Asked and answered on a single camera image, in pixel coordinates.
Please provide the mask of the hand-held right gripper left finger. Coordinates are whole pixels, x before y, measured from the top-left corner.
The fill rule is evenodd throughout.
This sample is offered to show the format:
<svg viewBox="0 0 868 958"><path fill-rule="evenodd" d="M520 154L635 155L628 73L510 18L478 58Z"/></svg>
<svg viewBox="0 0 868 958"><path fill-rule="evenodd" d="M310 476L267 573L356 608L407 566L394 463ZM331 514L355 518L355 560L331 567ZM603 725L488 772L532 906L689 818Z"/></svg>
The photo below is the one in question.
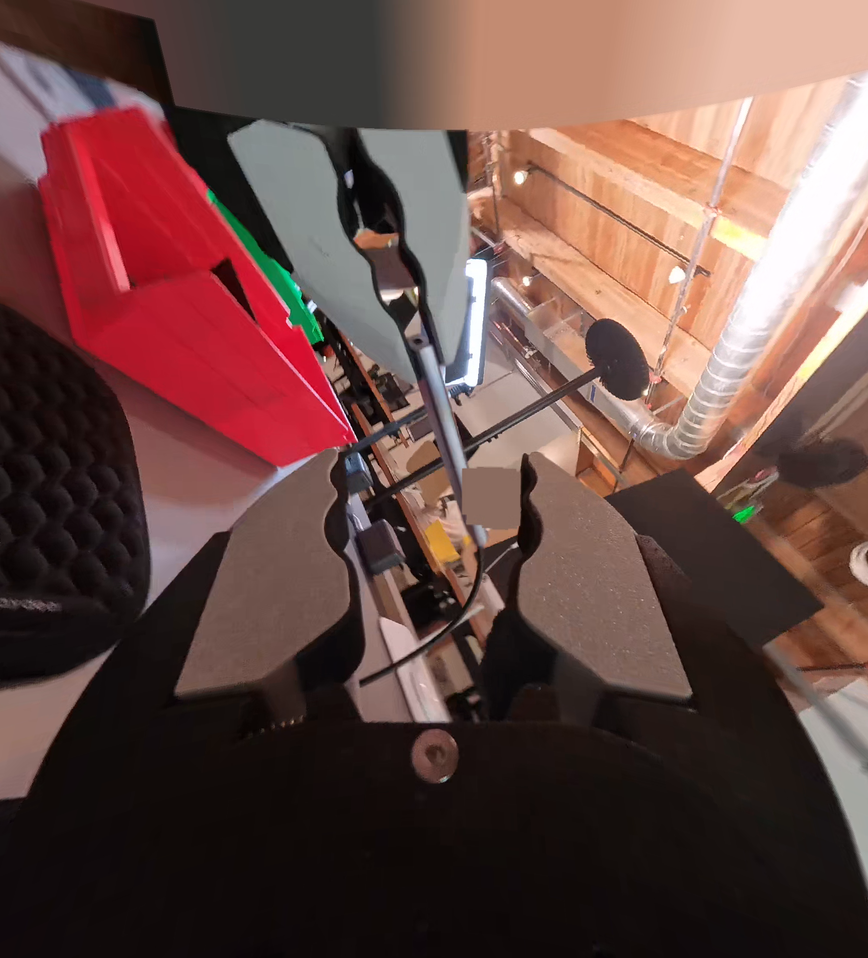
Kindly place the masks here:
<svg viewBox="0 0 868 958"><path fill-rule="evenodd" d="M360 666L361 589L347 555L344 458L321 452L237 520L175 686L182 701L245 694L299 722Z"/></svg>

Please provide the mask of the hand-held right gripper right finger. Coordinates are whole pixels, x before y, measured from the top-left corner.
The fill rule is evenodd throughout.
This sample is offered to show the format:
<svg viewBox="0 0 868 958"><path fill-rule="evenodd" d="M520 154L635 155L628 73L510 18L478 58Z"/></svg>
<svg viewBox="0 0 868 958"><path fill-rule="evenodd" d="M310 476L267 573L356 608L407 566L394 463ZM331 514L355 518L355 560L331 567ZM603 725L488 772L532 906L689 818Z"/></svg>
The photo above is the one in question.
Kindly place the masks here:
<svg viewBox="0 0 868 958"><path fill-rule="evenodd" d="M522 459L520 503L520 555L481 663L488 718L513 719L529 687L551 690L565 722L594 722L612 700L689 705L631 525L539 452Z"/></svg>

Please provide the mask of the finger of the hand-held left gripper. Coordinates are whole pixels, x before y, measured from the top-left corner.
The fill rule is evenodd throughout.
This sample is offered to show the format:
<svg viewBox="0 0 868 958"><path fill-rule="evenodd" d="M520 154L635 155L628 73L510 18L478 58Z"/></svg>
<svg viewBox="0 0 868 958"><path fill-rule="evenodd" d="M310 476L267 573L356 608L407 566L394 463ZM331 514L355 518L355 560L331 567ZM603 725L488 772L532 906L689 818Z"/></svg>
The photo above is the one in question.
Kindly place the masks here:
<svg viewBox="0 0 868 958"><path fill-rule="evenodd" d="M297 284L360 351L416 379L368 259L342 222L344 175L315 132L258 120L228 137L234 158L294 266Z"/></svg>
<svg viewBox="0 0 868 958"><path fill-rule="evenodd" d="M470 213L457 146L462 130L358 128L368 168L392 189L399 251L416 279L424 323L443 365L464 337Z"/></svg>

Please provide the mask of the red plastic bin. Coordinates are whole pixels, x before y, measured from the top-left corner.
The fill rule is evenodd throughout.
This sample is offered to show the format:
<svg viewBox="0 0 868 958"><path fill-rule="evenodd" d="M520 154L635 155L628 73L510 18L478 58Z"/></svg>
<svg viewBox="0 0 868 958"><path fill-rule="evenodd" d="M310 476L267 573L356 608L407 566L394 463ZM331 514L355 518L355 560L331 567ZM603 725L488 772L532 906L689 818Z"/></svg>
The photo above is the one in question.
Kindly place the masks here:
<svg viewBox="0 0 868 958"><path fill-rule="evenodd" d="M305 333L163 125L105 110L41 143L78 346L271 465L354 442Z"/></svg>

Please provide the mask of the grey usb hub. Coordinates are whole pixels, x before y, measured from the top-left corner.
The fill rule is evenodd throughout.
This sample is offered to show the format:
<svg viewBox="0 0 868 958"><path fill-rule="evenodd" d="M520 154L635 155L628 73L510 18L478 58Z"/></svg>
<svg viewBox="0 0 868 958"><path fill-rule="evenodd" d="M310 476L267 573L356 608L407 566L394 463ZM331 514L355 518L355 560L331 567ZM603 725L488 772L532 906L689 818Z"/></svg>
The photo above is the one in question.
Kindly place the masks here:
<svg viewBox="0 0 868 958"><path fill-rule="evenodd" d="M417 384L440 449L442 466L450 480L455 500L459 508L463 508L463 475L467 461L438 353L423 332L409 337L407 344L416 371Z"/></svg>

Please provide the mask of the green plastic bin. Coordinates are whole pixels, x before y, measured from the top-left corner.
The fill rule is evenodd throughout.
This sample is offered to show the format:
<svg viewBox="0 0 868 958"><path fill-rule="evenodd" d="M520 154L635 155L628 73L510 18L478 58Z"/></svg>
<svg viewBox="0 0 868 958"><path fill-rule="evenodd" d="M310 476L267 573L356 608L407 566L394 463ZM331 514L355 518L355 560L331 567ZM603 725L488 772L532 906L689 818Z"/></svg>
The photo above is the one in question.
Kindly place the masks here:
<svg viewBox="0 0 868 958"><path fill-rule="evenodd" d="M208 190L208 198L234 230L248 254L258 264L261 272L284 301L289 312L289 324L294 328L302 329L310 345L317 349L319 344L324 342L320 324L308 303L304 300L302 292L291 274L263 251L252 234L215 197L211 190Z"/></svg>

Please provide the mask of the led light panel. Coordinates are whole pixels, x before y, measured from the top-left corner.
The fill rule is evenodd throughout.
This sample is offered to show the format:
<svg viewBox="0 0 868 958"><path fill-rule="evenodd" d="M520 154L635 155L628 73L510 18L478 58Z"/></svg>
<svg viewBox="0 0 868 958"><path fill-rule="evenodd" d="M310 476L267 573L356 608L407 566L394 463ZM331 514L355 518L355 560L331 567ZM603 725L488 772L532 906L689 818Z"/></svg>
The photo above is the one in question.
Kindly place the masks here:
<svg viewBox="0 0 868 958"><path fill-rule="evenodd" d="M491 266L484 256L471 257L465 265L467 306L459 350L444 371L445 385L451 395L473 390L484 378L486 363L486 325L490 304Z"/></svg>

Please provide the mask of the black board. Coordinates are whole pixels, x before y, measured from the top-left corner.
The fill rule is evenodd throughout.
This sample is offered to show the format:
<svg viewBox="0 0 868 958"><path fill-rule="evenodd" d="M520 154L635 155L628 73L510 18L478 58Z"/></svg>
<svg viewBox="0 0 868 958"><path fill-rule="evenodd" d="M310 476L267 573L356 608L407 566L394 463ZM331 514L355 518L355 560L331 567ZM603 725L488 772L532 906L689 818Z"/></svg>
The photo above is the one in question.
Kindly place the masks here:
<svg viewBox="0 0 868 958"><path fill-rule="evenodd" d="M606 501L637 533L655 540L691 581L698 600L753 649L823 609L686 471L622 488Z"/></svg>

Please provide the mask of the white board stand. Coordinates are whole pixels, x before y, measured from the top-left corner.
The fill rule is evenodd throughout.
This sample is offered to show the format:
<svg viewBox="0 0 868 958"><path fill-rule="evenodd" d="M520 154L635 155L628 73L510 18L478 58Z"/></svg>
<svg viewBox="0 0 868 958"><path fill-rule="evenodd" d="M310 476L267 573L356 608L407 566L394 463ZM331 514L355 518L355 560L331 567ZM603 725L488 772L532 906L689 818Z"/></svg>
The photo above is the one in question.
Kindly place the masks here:
<svg viewBox="0 0 868 958"><path fill-rule="evenodd" d="M378 623L393 662L405 659L408 653L419 647L415 634L403 624L383 616ZM427 724L444 724L450 721L450 712L438 683L423 657L418 656L400 666L394 674L414 721Z"/></svg>

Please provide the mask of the black honeycomb pouch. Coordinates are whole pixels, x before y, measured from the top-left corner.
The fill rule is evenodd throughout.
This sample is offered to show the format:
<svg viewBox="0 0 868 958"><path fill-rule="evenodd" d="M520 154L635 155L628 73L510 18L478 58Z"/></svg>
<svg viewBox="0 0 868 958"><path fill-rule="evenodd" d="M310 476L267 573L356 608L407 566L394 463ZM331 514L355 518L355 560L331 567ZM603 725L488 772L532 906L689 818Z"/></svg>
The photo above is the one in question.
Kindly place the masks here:
<svg viewBox="0 0 868 958"><path fill-rule="evenodd" d="M151 580L128 420L80 355L0 303L0 687L107 652Z"/></svg>

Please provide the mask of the silver ventilation duct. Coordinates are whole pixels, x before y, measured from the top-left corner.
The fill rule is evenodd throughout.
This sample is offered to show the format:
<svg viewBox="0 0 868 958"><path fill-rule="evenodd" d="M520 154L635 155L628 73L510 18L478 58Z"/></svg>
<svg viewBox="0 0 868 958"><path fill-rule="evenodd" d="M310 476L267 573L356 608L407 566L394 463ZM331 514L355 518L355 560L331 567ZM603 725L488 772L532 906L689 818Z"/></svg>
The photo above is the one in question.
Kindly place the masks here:
<svg viewBox="0 0 868 958"><path fill-rule="evenodd" d="M621 438L655 461L720 460L729 427L749 448L862 315L830 301L868 278L868 71L484 147L469 199L509 250L495 298L526 341L576 377L611 318L650 366L643 399L589 400L612 465Z"/></svg>

